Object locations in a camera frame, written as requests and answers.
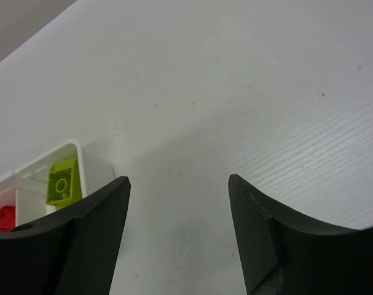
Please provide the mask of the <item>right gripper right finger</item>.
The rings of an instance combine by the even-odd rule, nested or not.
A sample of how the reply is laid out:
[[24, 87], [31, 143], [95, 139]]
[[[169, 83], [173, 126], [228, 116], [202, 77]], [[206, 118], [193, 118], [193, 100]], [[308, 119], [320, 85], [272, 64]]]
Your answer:
[[248, 294], [373, 294], [373, 227], [312, 218], [238, 175], [228, 189]]

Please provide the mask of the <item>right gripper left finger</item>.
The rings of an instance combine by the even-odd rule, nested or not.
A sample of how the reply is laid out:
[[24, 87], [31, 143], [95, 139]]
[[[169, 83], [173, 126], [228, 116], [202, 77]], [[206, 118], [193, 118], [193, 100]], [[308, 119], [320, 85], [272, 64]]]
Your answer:
[[130, 199], [126, 176], [0, 232], [0, 294], [109, 294]]

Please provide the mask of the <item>green lego brick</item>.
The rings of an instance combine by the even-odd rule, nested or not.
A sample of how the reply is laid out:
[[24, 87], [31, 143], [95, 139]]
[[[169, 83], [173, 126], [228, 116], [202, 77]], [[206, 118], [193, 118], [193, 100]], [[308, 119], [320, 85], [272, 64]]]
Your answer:
[[46, 205], [58, 211], [82, 199], [77, 157], [55, 163], [48, 174]]

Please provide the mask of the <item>red lego pile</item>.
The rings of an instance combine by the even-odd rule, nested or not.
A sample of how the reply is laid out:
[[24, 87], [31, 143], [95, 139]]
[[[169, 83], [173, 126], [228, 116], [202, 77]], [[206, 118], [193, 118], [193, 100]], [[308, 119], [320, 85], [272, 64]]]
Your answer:
[[0, 209], [0, 232], [9, 232], [16, 227], [15, 206], [6, 205]]

